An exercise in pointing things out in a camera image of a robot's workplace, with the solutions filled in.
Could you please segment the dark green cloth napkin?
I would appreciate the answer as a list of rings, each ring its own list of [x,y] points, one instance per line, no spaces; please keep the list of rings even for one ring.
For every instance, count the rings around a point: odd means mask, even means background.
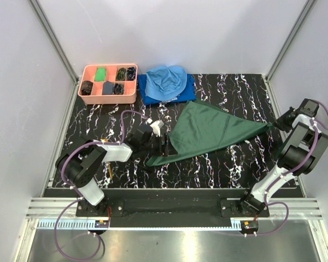
[[[255,122],[231,115],[201,100],[188,102],[169,140],[177,154],[152,156],[147,166],[160,166],[215,152],[249,140],[273,128],[271,123]]]

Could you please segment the gold spoon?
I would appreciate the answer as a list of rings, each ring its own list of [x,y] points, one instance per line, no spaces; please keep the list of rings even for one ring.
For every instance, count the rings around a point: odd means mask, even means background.
[[[108,139],[102,138],[101,141],[102,142],[108,142]],[[113,171],[112,171],[112,166],[111,166],[110,162],[107,163],[107,166],[108,166],[108,171],[109,171],[109,177],[111,179],[113,179]]]

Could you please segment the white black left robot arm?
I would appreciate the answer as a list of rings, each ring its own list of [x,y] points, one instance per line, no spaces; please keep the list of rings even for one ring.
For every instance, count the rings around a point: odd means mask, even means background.
[[[168,156],[169,134],[161,131],[158,122],[143,124],[119,143],[80,137],[66,153],[60,155],[55,167],[62,180],[79,195],[80,207],[95,216],[110,212],[108,198],[96,182],[95,174],[103,163],[136,160],[143,153]]]

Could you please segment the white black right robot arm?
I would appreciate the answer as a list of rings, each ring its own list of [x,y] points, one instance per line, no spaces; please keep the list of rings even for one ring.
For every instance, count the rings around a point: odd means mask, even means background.
[[[267,209],[272,195],[287,182],[311,172],[328,147],[328,135],[318,127],[328,130],[328,109],[317,100],[305,98],[297,109],[290,107],[275,126],[289,135],[274,168],[237,203],[242,216],[251,217]]]

